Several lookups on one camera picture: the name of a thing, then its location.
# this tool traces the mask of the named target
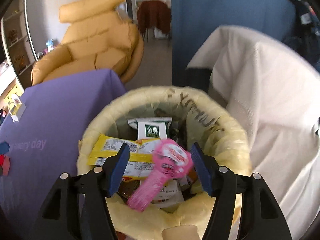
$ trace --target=purple cloth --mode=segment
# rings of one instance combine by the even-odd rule
[[[63,172],[77,175],[78,141],[95,116],[126,92],[111,70],[79,73],[25,90],[19,122],[8,116],[0,142],[10,151],[8,177],[0,177],[0,206],[15,232],[28,237],[43,200]]]

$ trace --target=green logo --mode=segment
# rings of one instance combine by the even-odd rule
[[[146,125],[146,136],[147,137],[154,137],[159,138],[159,127],[153,125]]]

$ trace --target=white cloth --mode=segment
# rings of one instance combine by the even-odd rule
[[[217,28],[188,68],[212,69],[213,89],[247,131],[253,171],[299,239],[320,207],[319,74],[282,43],[238,26]]]

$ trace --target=silver screw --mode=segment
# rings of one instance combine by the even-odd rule
[[[254,174],[253,174],[253,177],[254,177],[255,179],[261,179],[261,175],[260,175],[259,173],[254,173]]]
[[[94,172],[94,173],[100,173],[102,170],[103,170],[102,167],[95,167],[95,168],[93,169],[93,172]]]
[[[68,177],[68,173],[62,173],[60,175],[60,179],[66,179]]]
[[[219,167],[219,171],[221,173],[226,173],[228,171],[228,169],[225,166],[221,166],[221,167]]]

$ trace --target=yellow armchair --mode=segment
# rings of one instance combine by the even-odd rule
[[[80,0],[60,7],[61,23],[71,23],[57,48],[36,62],[32,85],[74,73],[108,68],[123,83],[137,72],[143,56],[138,27],[115,7],[124,0]]]

